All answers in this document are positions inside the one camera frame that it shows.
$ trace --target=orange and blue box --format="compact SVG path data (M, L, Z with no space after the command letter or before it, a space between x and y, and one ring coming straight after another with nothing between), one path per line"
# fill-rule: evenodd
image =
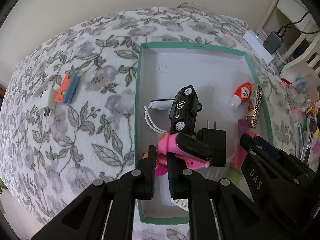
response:
M58 90L56 102L69 105L79 80L80 78L75 72L66 72L66 76L64 77Z

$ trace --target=clear plastic cup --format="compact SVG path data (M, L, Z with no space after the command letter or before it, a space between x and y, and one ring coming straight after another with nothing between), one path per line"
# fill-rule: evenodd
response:
M286 87L289 105L292 109L303 108L319 101L317 76L309 74Z

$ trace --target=black charger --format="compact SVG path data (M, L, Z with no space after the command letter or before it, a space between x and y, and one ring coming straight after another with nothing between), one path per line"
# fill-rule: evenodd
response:
M207 128L200 129L196 135L196 139L212 149L213 158L210 161L210 166L226 166L226 131L217 130L216 122L214 122L214 129L209 129L209 122L207 121Z
M274 54L274 52L281 46L282 43L283 39L276 32L272 32L262 43L262 45L270 54Z

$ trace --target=white power adapter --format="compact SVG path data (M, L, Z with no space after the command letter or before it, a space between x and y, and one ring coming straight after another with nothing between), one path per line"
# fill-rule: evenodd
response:
M56 108L57 93L54 89L48 89L42 93L40 109L44 110L44 117L49 116L50 111Z

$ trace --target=white wall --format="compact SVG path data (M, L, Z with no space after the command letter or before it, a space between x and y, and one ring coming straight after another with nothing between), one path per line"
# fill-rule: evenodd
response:
M272 0L19 0L0 28L0 83L8 85L15 66L33 49L67 28L109 13L134 8L198 3L242 19L255 30Z

